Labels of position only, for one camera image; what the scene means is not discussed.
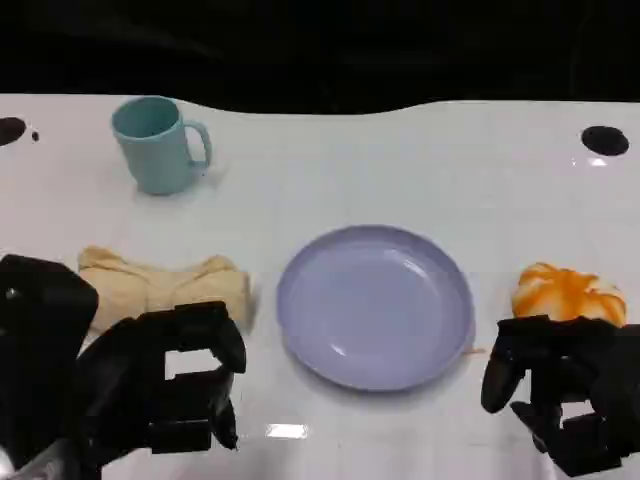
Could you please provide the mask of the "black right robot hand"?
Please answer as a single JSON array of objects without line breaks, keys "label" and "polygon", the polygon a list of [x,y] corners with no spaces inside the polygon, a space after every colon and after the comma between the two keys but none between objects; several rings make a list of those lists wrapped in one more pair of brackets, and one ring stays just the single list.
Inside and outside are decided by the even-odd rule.
[{"label": "black right robot hand", "polygon": [[566,475],[621,467],[639,450],[639,328],[546,315],[498,323],[481,405],[510,407]]}]

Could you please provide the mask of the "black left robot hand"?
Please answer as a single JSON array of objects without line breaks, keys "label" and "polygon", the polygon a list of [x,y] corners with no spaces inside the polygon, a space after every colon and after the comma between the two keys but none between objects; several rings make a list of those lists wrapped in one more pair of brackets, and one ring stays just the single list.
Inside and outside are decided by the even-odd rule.
[{"label": "black left robot hand", "polygon": [[[168,379],[171,351],[207,351],[220,364]],[[137,449],[198,452],[214,442],[236,449],[230,393],[246,366],[242,335],[221,301],[119,321],[77,360],[73,432],[85,461],[100,469]]]}]

